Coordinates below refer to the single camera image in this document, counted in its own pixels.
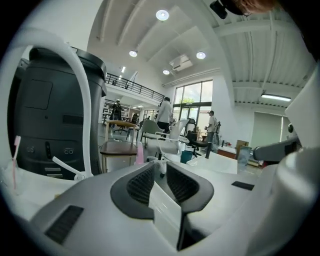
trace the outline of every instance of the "tree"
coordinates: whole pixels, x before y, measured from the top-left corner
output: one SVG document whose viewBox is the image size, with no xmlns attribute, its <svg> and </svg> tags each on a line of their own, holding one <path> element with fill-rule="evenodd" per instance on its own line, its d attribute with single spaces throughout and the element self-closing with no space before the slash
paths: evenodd
<svg viewBox="0 0 320 256">
<path fill-rule="evenodd" d="M 181 99 L 180 99 L 180 101 L 179 101 L 179 103 L 181 104 L 181 103 L 194 103 L 195 102 L 195 100 L 193 99 L 193 98 L 184 98 L 183 100 L 182 100 L 182 102 L 181 102 Z"/>
</svg>

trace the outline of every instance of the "black railing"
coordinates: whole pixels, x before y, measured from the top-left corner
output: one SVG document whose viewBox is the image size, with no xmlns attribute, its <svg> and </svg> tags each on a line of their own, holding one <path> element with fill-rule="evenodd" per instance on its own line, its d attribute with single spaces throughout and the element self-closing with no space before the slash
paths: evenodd
<svg viewBox="0 0 320 256">
<path fill-rule="evenodd" d="M 146 96 L 148 98 L 154 99 L 158 102 L 162 102 L 165 97 L 164 95 L 162 95 L 154 90 L 151 90 L 147 87 L 144 87 L 138 83 L 129 81 L 125 78 L 119 79 L 119 76 L 114 75 L 114 74 L 107 74 L 107 76 L 105 78 L 105 83 L 112 85 L 112 86 L 124 88 L 124 89 L 131 91 L 131 92 L 134 92 L 136 94 L 141 94 L 141 95 Z"/>
</svg>

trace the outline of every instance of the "fluorescent light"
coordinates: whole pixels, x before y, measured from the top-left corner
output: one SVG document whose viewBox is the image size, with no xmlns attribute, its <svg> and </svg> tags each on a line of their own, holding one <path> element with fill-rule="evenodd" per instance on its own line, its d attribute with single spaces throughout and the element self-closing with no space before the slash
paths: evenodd
<svg viewBox="0 0 320 256">
<path fill-rule="evenodd" d="M 158 10 L 155 16 L 160 21 L 166 21 L 169 18 L 169 13 L 166 10 Z"/>
<path fill-rule="evenodd" d="M 203 60 L 205 57 L 206 57 L 206 54 L 203 52 L 203 51 L 199 51 L 197 54 L 196 54 L 196 57 L 200 60 Z"/>
<path fill-rule="evenodd" d="M 130 55 L 131 57 L 137 57 L 138 53 L 137 53 L 136 51 L 134 51 L 134 50 L 131 50 L 131 51 L 129 52 L 129 55 Z"/>
<path fill-rule="evenodd" d="M 279 100 L 279 101 L 285 101 L 285 102 L 291 101 L 291 98 L 289 98 L 289 97 L 283 97 L 283 96 L 272 95 L 272 94 L 265 94 L 265 93 L 263 93 L 263 94 L 261 95 L 261 98 L 272 99 L 272 100 Z"/>
</svg>

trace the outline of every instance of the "glass door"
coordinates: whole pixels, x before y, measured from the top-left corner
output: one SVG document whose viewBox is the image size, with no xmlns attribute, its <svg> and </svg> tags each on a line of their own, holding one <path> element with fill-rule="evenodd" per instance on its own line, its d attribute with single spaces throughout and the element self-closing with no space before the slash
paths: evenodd
<svg viewBox="0 0 320 256">
<path fill-rule="evenodd" d="M 186 120 L 189 115 L 189 108 L 183 107 L 180 112 L 180 119 L 179 120 Z"/>
<path fill-rule="evenodd" d="M 195 120 L 195 123 L 197 124 L 197 118 L 198 118 L 198 107 L 189 107 L 188 117 Z"/>
</svg>

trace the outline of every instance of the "white ceiling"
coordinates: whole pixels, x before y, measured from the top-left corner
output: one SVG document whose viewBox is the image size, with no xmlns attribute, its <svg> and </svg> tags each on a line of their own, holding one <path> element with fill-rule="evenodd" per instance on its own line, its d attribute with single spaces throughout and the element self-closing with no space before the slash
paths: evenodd
<svg viewBox="0 0 320 256">
<path fill-rule="evenodd" d="M 105 0 L 90 39 L 98 38 L 106 51 L 110 43 L 126 55 L 127 49 L 138 51 L 163 84 L 182 73 L 190 77 L 218 66 L 236 105 L 286 108 L 289 102 L 262 99 L 261 94 L 294 99 L 316 65 L 291 18 L 274 10 L 249 17 L 229 13 L 222 20 L 209 8 L 212 1 Z M 157 20 L 160 9 L 169 12 L 168 20 Z M 207 57 L 197 59 L 199 51 Z M 193 67 L 163 75 L 164 69 L 171 70 L 169 62 L 182 54 Z"/>
</svg>

